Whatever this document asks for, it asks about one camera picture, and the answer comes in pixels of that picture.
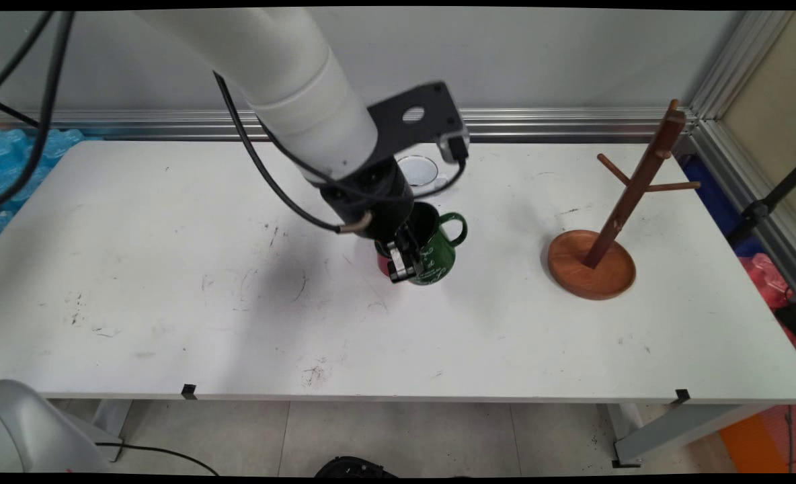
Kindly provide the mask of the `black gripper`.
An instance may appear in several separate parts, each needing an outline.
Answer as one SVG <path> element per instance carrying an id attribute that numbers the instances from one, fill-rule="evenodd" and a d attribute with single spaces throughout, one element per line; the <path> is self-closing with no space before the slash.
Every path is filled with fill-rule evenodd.
<path id="1" fill-rule="evenodd" d="M 367 163 L 362 169 L 340 180 L 350 192 L 324 185 L 321 198 L 346 224 L 358 223 L 365 212 L 370 224 L 358 234 L 361 238 L 387 243 L 389 278 L 392 283 L 416 279 L 424 269 L 422 250 L 437 230 L 435 218 L 408 218 L 413 209 L 413 193 L 394 157 Z M 398 232 L 406 223 L 406 232 Z"/>

